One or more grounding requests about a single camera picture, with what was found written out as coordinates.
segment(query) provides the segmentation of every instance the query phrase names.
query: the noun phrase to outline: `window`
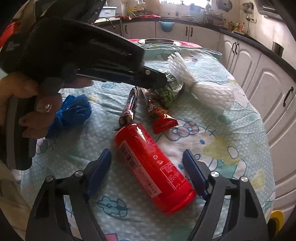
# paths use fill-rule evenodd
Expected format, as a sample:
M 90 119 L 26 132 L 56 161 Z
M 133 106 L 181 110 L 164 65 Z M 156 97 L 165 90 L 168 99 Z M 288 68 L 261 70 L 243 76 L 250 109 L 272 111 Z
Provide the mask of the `window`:
M 159 0 L 160 3 L 172 3 L 172 4 L 181 4 L 181 0 Z M 183 3 L 187 6 L 189 6 L 191 3 L 194 3 L 197 6 L 205 8 L 205 6 L 209 3 L 211 4 L 211 1 L 207 0 L 183 0 Z

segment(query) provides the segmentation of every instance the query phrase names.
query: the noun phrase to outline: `black countertop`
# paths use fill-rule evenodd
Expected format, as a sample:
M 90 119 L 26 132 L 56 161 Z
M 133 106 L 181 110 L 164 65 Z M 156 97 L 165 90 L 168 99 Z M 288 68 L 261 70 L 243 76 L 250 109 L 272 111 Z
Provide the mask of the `black countertop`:
M 243 36 L 241 34 L 237 34 L 234 32 L 222 30 L 218 26 L 214 26 L 211 24 L 203 24 L 203 23 L 199 23 L 199 22 L 187 21 L 187 20 L 182 20 L 182 19 L 177 19 L 177 18 L 146 18 L 146 19 L 133 18 L 132 20 L 122 20 L 122 24 L 132 23 L 132 22 L 144 22 L 144 21 L 152 21 L 152 22 L 161 21 L 161 22 L 182 23 L 182 24 L 187 24 L 187 25 L 208 28 L 208 29 L 220 32 L 222 34 L 229 35 L 235 39 L 243 41 L 243 42 L 251 45 L 252 47 L 260 50 L 263 54 L 265 54 L 267 57 L 269 57 L 275 63 L 277 63 L 296 82 L 296 70 L 288 62 L 286 62 L 282 57 L 278 56 L 277 54 L 272 52 L 270 49 L 266 48 L 264 45 L 262 45 L 257 40 L 255 40 L 254 38 L 252 38 L 248 35 Z M 112 21 L 112 23 L 114 25 L 120 24 L 120 20 L 114 20 L 114 21 Z M 106 21 L 106 22 L 95 23 L 94 25 L 99 26 L 99 27 L 104 27 L 104 26 L 111 25 L 111 23 L 109 21 Z

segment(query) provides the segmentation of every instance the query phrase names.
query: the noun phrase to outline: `barcode label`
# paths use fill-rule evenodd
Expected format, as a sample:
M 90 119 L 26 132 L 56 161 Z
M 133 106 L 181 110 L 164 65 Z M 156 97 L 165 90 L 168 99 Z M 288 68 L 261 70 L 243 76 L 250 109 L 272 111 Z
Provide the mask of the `barcode label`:
M 131 153 L 129 147 L 127 146 L 127 143 L 123 142 L 121 144 L 120 150 L 132 170 L 134 170 L 136 167 L 139 166 L 138 161 L 136 160 L 136 157 Z
M 139 160 L 137 159 L 136 155 L 131 150 L 130 146 L 123 141 L 119 147 L 124 159 L 128 162 L 129 166 L 131 167 L 134 175 L 141 183 L 141 185 L 145 188 L 147 193 L 150 195 L 151 198 L 156 197 L 161 193 L 161 190 L 152 180 L 148 172 L 145 168 L 141 165 Z

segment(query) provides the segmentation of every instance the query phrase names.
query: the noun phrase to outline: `plastic storage box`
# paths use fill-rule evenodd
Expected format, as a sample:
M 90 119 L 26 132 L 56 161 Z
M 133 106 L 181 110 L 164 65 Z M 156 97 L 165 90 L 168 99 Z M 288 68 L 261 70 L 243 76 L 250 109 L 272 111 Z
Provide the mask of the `plastic storage box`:
M 102 11 L 100 12 L 99 17 L 106 17 L 106 18 L 111 18 L 115 17 L 115 9 L 117 7 L 103 7 Z

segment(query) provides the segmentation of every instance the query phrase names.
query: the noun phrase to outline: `white rope bundle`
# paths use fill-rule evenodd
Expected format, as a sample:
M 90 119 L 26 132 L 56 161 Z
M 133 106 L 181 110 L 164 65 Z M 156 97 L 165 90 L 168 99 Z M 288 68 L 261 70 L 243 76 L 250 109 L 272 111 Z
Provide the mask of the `white rope bundle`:
M 168 63 L 171 74 L 178 82 L 183 82 L 202 103 L 220 114 L 224 110 L 230 110 L 234 103 L 234 90 L 231 86 L 218 85 L 208 81 L 196 82 L 193 73 L 188 69 L 178 52 L 169 56 Z

